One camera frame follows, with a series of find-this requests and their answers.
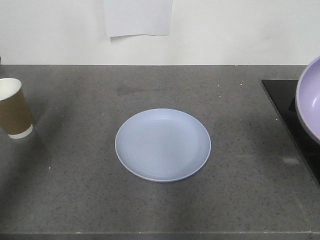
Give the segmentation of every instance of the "paper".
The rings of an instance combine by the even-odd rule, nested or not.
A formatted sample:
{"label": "paper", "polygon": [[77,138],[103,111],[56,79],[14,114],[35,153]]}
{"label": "paper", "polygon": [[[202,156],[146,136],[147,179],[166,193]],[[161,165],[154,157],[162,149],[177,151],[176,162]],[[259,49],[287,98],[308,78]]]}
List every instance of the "paper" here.
{"label": "paper", "polygon": [[109,37],[169,35],[172,0],[104,0]]}

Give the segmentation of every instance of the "black glass cooktop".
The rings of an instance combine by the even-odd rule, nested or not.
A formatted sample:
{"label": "black glass cooktop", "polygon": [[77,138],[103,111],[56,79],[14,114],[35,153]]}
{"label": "black glass cooktop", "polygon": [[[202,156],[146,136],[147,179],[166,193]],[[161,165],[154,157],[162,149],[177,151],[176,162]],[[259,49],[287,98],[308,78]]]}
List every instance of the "black glass cooktop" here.
{"label": "black glass cooktop", "polygon": [[262,84],[319,187],[320,144],[307,134],[298,119],[295,104],[298,80],[265,79]]}

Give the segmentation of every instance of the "white wall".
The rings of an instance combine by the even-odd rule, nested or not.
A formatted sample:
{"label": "white wall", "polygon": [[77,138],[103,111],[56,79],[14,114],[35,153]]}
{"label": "white wall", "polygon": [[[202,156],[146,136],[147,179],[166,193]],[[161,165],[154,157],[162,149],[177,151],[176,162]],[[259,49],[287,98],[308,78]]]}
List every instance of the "white wall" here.
{"label": "white wall", "polygon": [[306,65],[320,55],[320,0],[173,0],[169,36],[112,39],[103,9],[0,0],[1,63]]}

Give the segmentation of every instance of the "paper cup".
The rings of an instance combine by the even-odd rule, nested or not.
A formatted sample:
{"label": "paper cup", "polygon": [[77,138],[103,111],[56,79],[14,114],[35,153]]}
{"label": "paper cup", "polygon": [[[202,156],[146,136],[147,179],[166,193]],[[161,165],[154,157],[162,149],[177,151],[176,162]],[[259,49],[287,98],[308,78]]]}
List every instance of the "paper cup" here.
{"label": "paper cup", "polygon": [[18,79],[0,79],[0,126],[12,139],[21,139],[33,129],[21,86]]}

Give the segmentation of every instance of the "speckled stone surface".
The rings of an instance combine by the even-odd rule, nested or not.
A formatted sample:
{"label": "speckled stone surface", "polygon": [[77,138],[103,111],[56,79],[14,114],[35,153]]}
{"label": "speckled stone surface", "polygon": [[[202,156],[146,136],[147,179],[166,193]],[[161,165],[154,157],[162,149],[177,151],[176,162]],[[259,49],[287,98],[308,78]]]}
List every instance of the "speckled stone surface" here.
{"label": "speckled stone surface", "polygon": [[[19,140],[0,129],[0,233],[320,232],[320,189],[261,85],[304,68],[0,66],[0,78],[22,81],[35,122]],[[184,111],[207,128],[211,155],[193,176],[150,182],[118,160],[121,124],[153,108]]]}

